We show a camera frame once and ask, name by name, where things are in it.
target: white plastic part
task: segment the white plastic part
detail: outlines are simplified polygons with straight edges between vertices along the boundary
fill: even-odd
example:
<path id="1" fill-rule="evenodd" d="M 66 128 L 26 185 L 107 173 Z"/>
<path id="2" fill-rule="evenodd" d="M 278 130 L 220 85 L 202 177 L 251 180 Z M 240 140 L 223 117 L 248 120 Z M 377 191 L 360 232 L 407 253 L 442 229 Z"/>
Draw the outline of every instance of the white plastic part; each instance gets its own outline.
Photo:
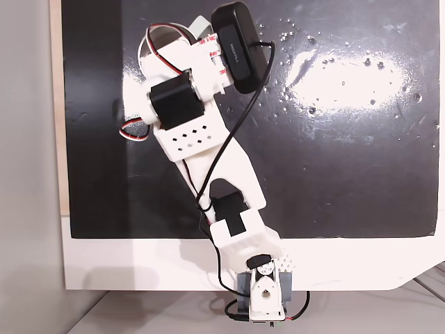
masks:
<path id="1" fill-rule="evenodd" d="M 145 39 L 142 40 L 139 52 L 143 52 Z M 216 34 L 207 36 L 203 40 L 190 46 L 188 41 L 181 37 L 174 42 L 160 48 L 159 53 L 180 70 L 191 69 L 191 82 L 199 99 L 203 102 L 213 100 L 216 93 L 224 93 L 224 87 L 232 84 L 232 78 L 227 73 L 221 61 L 213 62 L 211 55 L 220 56 L 220 45 Z M 165 66 L 155 55 L 140 56 L 139 66 L 146 77 L 143 91 L 147 98 L 151 87 L 177 76 L 170 68 Z M 146 124 L 159 121 L 151 103 L 143 106 L 140 116 Z"/>
<path id="2" fill-rule="evenodd" d="M 206 113 L 203 116 L 178 127 L 166 131 L 159 127 L 159 123 L 154 125 L 154 135 L 169 160 L 181 161 L 209 148 L 214 148 L 227 138 L 229 132 L 221 124 L 218 114 L 214 111 L 211 112 L 212 109 L 218 111 L 213 98 L 204 106 Z"/>
<path id="3" fill-rule="evenodd" d="M 201 15 L 193 21 L 188 30 L 197 38 L 203 38 L 213 33 L 211 23 Z"/>
<path id="4" fill-rule="evenodd" d="M 194 188 L 201 189 L 215 156 L 229 135 L 213 96 L 223 93 L 224 87 L 232 84 L 232 78 L 221 60 L 216 34 L 208 35 L 191 46 L 184 38 L 179 38 L 160 48 L 159 53 L 180 70 L 191 69 L 191 84 L 204 102 L 204 115 L 169 130 L 161 128 L 151 104 L 140 111 L 140 116 L 147 124 L 153 124 L 154 135 L 165 154 L 176 163 L 196 195 Z M 151 87 L 177 75 L 153 54 L 140 56 L 139 63 L 147 78 L 143 84 L 147 96 Z M 193 185 L 182 160 L 187 163 Z M 225 221 L 216 223 L 213 208 L 205 213 L 209 223 L 213 224 L 211 234 L 215 245 L 229 256 L 230 267 L 240 273 L 248 270 L 245 263 L 252 256 L 270 254 L 274 259 L 283 256 L 280 237 L 264 225 L 258 212 L 266 206 L 266 199 L 257 176 L 247 154 L 234 138 L 211 174 L 200 198 L 201 207 L 210 205 L 210 185 L 216 179 L 224 179 L 239 189 L 249 207 L 241 213 L 246 231 L 234 237 L 230 236 Z"/>
<path id="5" fill-rule="evenodd" d="M 233 237 L 225 220 L 210 225 L 215 246 L 227 254 L 229 265 L 236 273 L 248 271 L 247 260 L 258 254 L 269 254 L 277 259 L 284 254 L 280 236 L 264 225 L 258 210 L 248 209 L 240 213 L 245 232 Z"/>
<path id="6" fill-rule="evenodd" d="M 273 261 L 268 265 L 273 267 L 274 280 L 263 276 L 256 281 L 255 270 L 252 271 L 249 304 L 249 318 L 252 321 L 283 321 L 286 317 L 278 270 Z"/>

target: white wall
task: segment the white wall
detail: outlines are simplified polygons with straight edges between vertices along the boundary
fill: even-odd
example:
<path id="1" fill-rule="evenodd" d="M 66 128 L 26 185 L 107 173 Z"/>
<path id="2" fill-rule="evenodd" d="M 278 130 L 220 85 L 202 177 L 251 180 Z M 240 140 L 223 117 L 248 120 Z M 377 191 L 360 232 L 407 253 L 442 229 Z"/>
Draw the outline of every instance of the white wall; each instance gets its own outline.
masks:
<path id="1" fill-rule="evenodd" d="M 0 333 L 66 333 L 103 292 L 65 291 L 49 2 L 0 1 Z"/>

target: red and white wire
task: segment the red and white wire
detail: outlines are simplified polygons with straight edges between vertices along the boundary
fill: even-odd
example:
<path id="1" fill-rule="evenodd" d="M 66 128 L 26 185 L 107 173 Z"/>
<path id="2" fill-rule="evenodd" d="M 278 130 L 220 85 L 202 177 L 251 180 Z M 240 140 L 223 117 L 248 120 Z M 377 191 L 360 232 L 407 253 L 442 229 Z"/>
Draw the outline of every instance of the red and white wire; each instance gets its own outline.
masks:
<path id="1" fill-rule="evenodd" d="M 125 131 L 125 129 L 127 127 L 129 127 L 132 124 L 136 124 L 139 122 L 143 122 L 143 119 L 140 117 L 137 118 L 133 118 L 131 120 L 126 121 L 119 129 L 119 133 L 122 137 L 124 137 L 125 139 L 128 139 L 129 141 L 144 141 L 145 139 L 148 138 L 148 130 L 147 133 L 143 136 L 135 136 L 133 134 L 129 134 L 128 132 Z"/>
<path id="2" fill-rule="evenodd" d="M 171 24 L 171 23 L 155 23 L 155 24 L 151 24 L 147 30 L 145 31 L 145 40 L 147 41 L 147 45 L 149 50 L 160 60 L 164 63 L 164 65 L 166 65 L 168 68 L 170 68 L 173 72 L 177 73 L 177 74 L 182 74 L 183 71 L 181 71 L 179 68 L 177 68 L 176 66 L 174 66 L 171 62 L 169 62 L 167 59 L 165 59 L 164 57 L 162 57 L 162 55 L 158 52 L 158 50 L 156 49 L 156 47 L 154 47 L 152 38 L 150 37 L 150 33 L 157 29 L 157 28 L 161 28 L 161 27 L 166 27 L 166 28 L 170 28 L 175 30 L 176 32 L 178 32 L 182 37 L 184 37 L 185 39 L 187 39 L 187 41 L 191 44 L 190 38 L 188 37 L 188 35 L 178 26 Z"/>

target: white frame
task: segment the white frame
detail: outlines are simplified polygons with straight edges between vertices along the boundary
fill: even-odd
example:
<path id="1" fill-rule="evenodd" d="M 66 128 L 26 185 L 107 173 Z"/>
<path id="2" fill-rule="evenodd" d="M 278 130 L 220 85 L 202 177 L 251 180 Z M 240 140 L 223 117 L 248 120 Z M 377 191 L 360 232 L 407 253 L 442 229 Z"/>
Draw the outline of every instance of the white frame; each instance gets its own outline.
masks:
<path id="1" fill-rule="evenodd" d="M 440 6 L 440 22 L 445 19 Z M 445 36 L 441 24 L 441 36 Z M 73 239 L 67 192 L 60 0 L 51 0 L 54 109 L 67 289 L 220 290 L 216 255 L 204 239 Z M 445 57 L 441 42 L 440 77 Z M 441 90 L 441 100 L 445 99 Z M 441 124 L 444 119 L 441 105 Z M 445 132 L 440 132 L 444 143 Z M 444 154 L 440 146 L 436 234 L 412 239 L 285 239 L 296 268 L 293 290 L 385 290 L 445 260 Z M 223 272 L 229 286 L 234 275 Z"/>

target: black backdrop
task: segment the black backdrop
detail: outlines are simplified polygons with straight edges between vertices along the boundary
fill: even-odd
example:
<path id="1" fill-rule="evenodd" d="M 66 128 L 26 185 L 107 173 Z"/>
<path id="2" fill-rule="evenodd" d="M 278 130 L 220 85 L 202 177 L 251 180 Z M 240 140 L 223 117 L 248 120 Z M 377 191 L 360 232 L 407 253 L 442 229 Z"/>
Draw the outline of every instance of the black backdrop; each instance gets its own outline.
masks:
<path id="1" fill-rule="evenodd" d="M 245 2 L 278 50 L 272 80 L 236 136 L 268 201 L 265 223 L 286 238 L 433 234 L 439 1 Z M 136 52 L 150 22 L 189 25 L 222 3 L 63 1 L 74 238 L 202 237 L 192 194 L 156 139 L 118 134 L 122 77 L 139 76 Z M 233 88 L 216 97 L 229 129 L 248 98 Z"/>

